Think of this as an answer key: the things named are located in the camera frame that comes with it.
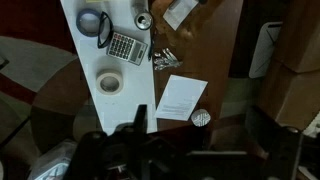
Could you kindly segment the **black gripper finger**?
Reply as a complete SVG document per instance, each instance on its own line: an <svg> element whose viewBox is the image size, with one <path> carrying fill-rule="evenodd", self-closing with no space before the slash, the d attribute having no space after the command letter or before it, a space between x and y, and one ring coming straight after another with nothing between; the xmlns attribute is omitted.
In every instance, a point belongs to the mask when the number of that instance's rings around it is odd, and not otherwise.
<svg viewBox="0 0 320 180"><path fill-rule="evenodd" d="M133 127L136 132L145 133L147 131L147 106L145 104L139 105L137 113L133 122Z"/></svg>

